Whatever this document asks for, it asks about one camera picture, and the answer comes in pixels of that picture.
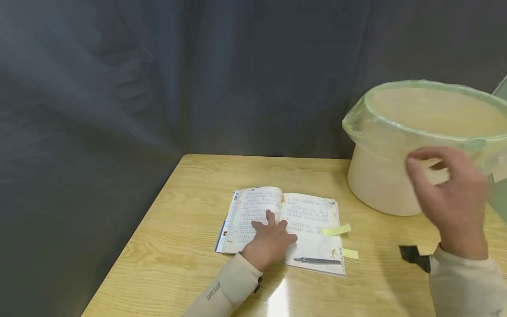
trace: book page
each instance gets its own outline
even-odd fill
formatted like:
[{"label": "book page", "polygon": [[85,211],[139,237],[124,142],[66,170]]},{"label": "book page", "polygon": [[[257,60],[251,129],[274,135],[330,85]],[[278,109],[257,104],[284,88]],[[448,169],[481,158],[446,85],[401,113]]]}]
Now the book page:
[{"label": "book page", "polygon": [[[340,261],[340,263],[322,263],[319,260],[333,260]],[[285,264],[345,277],[342,239],[339,236],[299,233],[298,241],[291,245],[287,251]]]},{"label": "book page", "polygon": [[251,222],[260,221],[267,225],[267,209],[275,213],[277,222],[280,221],[281,198],[282,190],[278,187],[256,187],[241,190],[234,207],[223,253],[242,251],[257,233]]},{"label": "book page", "polygon": [[281,218],[287,220],[288,233],[322,234],[322,228],[340,225],[334,199],[287,193],[282,196]]}]

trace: bucket rim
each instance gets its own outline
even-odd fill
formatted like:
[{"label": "bucket rim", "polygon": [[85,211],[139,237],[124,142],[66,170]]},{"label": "bucket rim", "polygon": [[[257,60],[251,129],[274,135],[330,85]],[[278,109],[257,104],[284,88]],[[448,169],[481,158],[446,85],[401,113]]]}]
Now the bucket rim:
[{"label": "bucket rim", "polygon": [[455,92],[459,93],[468,97],[476,98],[478,100],[484,101],[492,105],[493,107],[499,108],[501,111],[506,111],[507,114],[507,101],[499,98],[497,96],[491,95],[487,92],[474,89],[472,87],[467,87],[463,85],[456,85],[456,84],[446,84],[436,81],[428,81],[428,80],[404,80],[404,81],[396,81],[396,82],[388,82],[384,84],[380,84],[378,86],[373,87],[372,89],[368,90],[364,96],[365,106],[373,115],[375,115],[377,118],[382,120],[383,122],[411,132],[416,134],[422,134],[429,137],[439,138],[439,139],[452,139],[456,141],[468,141],[471,139],[484,139],[486,141],[497,141],[497,140],[503,140],[507,138],[507,133],[492,135],[492,136],[485,136],[485,137],[466,137],[466,136],[455,136],[455,135],[448,135],[443,133],[435,133],[435,132],[428,132],[424,130],[419,129],[413,129],[410,128],[404,124],[400,124],[397,122],[394,122],[392,120],[389,120],[388,118],[382,116],[380,113],[376,112],[370,107],[370,97],[373,93],[379,91],[379,90],[386,90],[386,89],[393,89],[393,88],[401,88],[401,87],[412,87],[412,88],[431,88],[431,89],[437,89],[437,90],[444,90],[449,92]]}]

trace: wooden table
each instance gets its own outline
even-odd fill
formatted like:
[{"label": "wooden table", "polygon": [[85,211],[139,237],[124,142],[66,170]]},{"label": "wooden table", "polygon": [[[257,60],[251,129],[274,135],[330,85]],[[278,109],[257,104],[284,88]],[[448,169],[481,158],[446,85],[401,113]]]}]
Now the wooden table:
[{"label": "wooden table", "polygon": [[[343,246],[347,278],[283,265],[265,273],[261,290],[237,316],[432,316],[427,276],[400,258],[399,244],[431,253],[439,237],[423,216],[377,212],[361,203],[346,181],[348,160],[186,155],[176,167],[83,317],[181,316],[229,256],[214,252],[232,192],[278,186],[334,198],[352,231]],[[491,208],[490,253],[507,272],[507,226]]]}]

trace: plastic bag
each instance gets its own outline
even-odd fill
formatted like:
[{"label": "plastic bag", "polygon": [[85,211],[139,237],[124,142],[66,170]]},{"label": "plastic bag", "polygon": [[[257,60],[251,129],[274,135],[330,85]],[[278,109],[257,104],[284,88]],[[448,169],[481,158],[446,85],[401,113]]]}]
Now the plastic bag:
[{"label": "plastic bag", "polygon": [[342,125],[357,146],[396,163],[421,146],[462,148],[486,172],[507,160],[507,101],[466,86],[382,84],[357,102]]}]

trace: pen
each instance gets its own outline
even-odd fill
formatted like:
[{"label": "pen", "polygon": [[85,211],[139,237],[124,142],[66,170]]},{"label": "pen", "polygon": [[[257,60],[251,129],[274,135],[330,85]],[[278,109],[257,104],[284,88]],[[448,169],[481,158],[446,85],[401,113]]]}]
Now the pen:
[{"label": "pen", "polygon": [[342,264],[339,260],[315,259],[315,258],[293,258],[294,261],[308,264]]}]

